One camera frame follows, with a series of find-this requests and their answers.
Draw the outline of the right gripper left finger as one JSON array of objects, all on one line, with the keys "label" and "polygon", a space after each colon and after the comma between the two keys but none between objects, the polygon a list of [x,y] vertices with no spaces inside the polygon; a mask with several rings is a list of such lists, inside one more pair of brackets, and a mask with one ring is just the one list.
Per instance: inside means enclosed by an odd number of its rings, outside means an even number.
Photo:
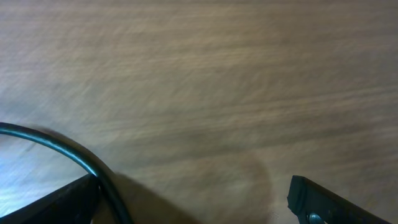
[{"label": "right gripper left finger", "polygon": [[1,217],[1,224],[90,224],[100,199],[98,179],[87,174]]}]

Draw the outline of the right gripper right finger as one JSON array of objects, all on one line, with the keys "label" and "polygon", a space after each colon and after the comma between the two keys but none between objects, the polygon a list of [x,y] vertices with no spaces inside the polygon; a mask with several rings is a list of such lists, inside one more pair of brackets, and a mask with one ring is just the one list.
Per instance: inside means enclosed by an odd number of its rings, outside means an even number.
[{"label": "right gripper right finger", "polygon": [[304,223],[386,223],[310,179],[294,175],[287,196],[288,208]]}]

